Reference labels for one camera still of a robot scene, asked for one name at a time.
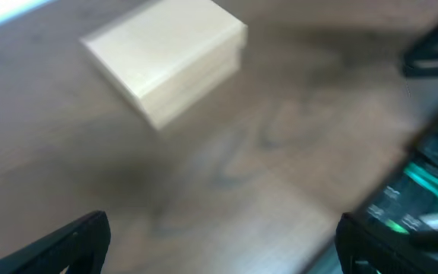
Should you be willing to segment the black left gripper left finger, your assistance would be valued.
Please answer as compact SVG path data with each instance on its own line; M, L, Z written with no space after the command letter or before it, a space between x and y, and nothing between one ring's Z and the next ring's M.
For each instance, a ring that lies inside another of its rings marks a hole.
M100 274L110 240L106 213L90 212L0 259L0 274Z

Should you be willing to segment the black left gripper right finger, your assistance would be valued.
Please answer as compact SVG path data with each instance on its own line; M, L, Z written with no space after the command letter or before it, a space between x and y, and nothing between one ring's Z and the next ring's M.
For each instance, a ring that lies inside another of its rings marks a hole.
M344 273L360 273L358 263L368 262L381 273L438 274L438 231L402 234L377 220L345 212L335 231L335 248Z

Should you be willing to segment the brown cardboard box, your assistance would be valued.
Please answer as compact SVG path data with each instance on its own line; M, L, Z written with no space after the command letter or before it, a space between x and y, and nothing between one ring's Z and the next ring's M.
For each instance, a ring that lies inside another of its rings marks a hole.
M248 27L211 0L149 1L82 37L105 78L157 130L240 69Z

